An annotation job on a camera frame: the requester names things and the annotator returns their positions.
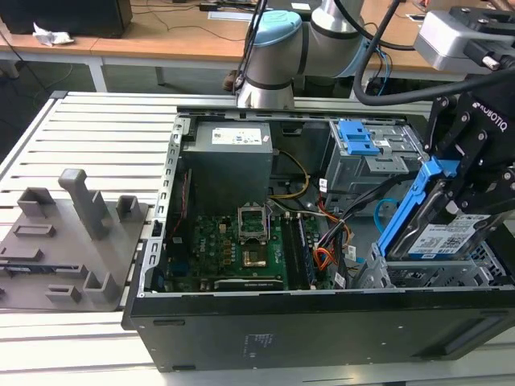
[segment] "white table leg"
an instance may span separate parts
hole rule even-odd
[[[163,71],[163,68],[162,67],[156,67],[155,68],[155,75],[157,76],[158,78],[158,85],[159,86],[164,86],[165,85],[165,80],[164,80],[164,71]]]
[[[97,92],[107,92],[107,86],[105,85],[104,72],[102,71],[102,62],[98,58],[92,58],[97,60],[91,60],[88,64],[93,83]]]
[[[19,73],[16,68],[16,60],[0,60],[0,70],[11,79],[18,79]]]

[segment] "power supply label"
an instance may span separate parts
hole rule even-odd
[[[457,216],[447,225],[429,224],[411,246],[411,257],[434,259],[439,255],[453,255],[476,232],[474,225],[486,220],[489,215]]]
[[[212,131],[213,145],[262,145],[261,129],[217,127]]]

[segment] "table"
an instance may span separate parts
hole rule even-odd
[[[105,199],[129,192],[155,205],[177,105],[234,106],[230,96],[70,92],[51,98],[0,165],[0,240],[19,214],[27,186],[65,197],[56,180],[65,167],[84,167],[88,186]],[[300,109],[362,109],[357,101],[297,98]],[[426,102],[401,106],[427,116]],[[374,108],[394,112],[393,107]],[[142,231],[148,237],[150,225]],[[132,280],[132,271],[127,282]],[[124,293],[121,307],[125,305]],[[0,384],[513,384],[515,329],[453,362],[391,363],[160,374],[135,331],[120,328],[121,311],[55,313],[0,310]]]
[[[362,17],[366,23],[379,23],[390,0],[365,0]],[[247,23],[208,19],[206,12],[197,8],[175,8],[174,12],[146,13],[146,0],[133,0],[133,22],[122,39],[75,37],[76,43],[63,47],[47,47],[39,44],[31,35],[11,35],[5,25],[0,29],[14,49],[29,61],[78,63],[89,66],[95,88],[106,92],[102,71],[105,64],[151,66],[157,68],[158,84],[164,83],[162,68],[235,69],[243,51],[243,38]],[[163,4],[151,0],[150,4]],[[418,33],[418,23],[406,18],[406,14],[418,14],[420,10],[410,1],[401,4],[384,39],[392,43],[412,44]],[[203,27],[222,39],[197,27]],[[374,32],[373,26],[367,26]],[[437,72],[417,52],[387,50],[393,60],[391,77],[403,79],[462,80],[464,74]],[[17,60],[5,41],[0,41],[0,60]],[[365,73],[367,81],[379,67],[374,57]]]

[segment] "metal slotted surface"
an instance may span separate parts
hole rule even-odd
[[[296,104],[318,110],[363,109],[355,101],[298,99]],[[233,100],[228,96],[82,92],[50,100],[0,166],[0,240],[19,214],[16,200],[25,187],[47,187],[52,196],[66,197],[56,184],[65,167],[84,167],[89,188],[102,189],[107,200],[130,193],[155,205],[176,105],[225,107],[233,105]],[[413,104],[398,111],[427,114],[429,108],[427,103]],[[391,108],[385,111],[396,112]],[[147,219],[153,214],[150,209]],[[141,238],[149,235],[147,225]],[[0,310],[0,384],[336,386],[395,380],[413,385],[515,384],[515,329],[448,363],[342,363],[327,368],[161,374],[138,335],[120,327],[121,319],[119,311],[64,314]]]

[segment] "gray plastic base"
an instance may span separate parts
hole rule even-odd
[[[23,213],[0,244],[0,308],[118,307],[148,205],[132,196],[117,203],[104,203],[98,191],[87,196],[82,202],[53,200],[46,189],[23,193]],[[78,214],[88,205],[96,208],[100,238],[92,238],[88,219]]]

